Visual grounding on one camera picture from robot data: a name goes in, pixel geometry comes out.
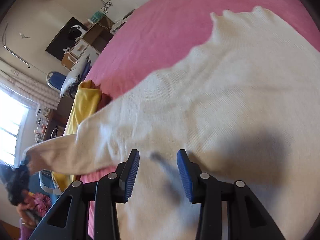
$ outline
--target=white drawer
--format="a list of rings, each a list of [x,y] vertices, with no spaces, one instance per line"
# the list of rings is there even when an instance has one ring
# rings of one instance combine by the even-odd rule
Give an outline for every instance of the white drawer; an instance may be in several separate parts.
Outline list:
[[[98,51],[96,51],[93,47],[88,46],[85,51],[84,51],[84,55],[90,54],[89,56],[89,60],[91,60],[91,65],[93,65],[93,63],[97,60],[97,58],[100,56],[100,53]]]
[[[84,40],[80,40],[71,50],[71,53],[75,55],[76,57],[80,58],[82,53],[85,51],[85,49],[88,47],[88,43],[86,43]]]

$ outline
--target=drawer handle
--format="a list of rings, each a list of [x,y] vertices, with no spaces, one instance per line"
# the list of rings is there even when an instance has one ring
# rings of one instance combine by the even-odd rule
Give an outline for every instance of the drawer handle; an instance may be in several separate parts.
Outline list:
[[[84,45],[82,44],[77,51],[81,51],[83,49]]]

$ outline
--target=bed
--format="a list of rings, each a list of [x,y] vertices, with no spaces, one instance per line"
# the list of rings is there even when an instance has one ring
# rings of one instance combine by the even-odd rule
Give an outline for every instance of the bed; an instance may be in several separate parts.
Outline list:
[[[320,51],[320,32],[299,0],[151,0],[138,8],[117,32],[87,76],[103,93],[117,98],[154,70],[168,68],[190,49],[207,41],[212,31],[209,13],[250,12],[256,5],[287,21]],[[115,167],[81,176],[84,183],[99,180]],[[94,203],[89,213],[93,235]]]

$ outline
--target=sunlight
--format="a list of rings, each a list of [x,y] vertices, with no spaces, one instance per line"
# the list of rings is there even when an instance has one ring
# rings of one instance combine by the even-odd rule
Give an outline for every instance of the sunlight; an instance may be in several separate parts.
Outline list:
[[[28,110],[1,90],[0,102],[0,159],[14,165],[17,135],[22,118]]]

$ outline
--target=wooden floor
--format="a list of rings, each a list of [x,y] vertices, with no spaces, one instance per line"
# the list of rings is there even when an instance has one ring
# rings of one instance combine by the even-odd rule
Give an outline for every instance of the wooden floor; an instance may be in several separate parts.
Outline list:
[[[8,232],[9,236],[12,240],[19,240],[20,237],[20,229],[14,227],[6,222],[0,220],[0,223],[3,225],[4,229]]]

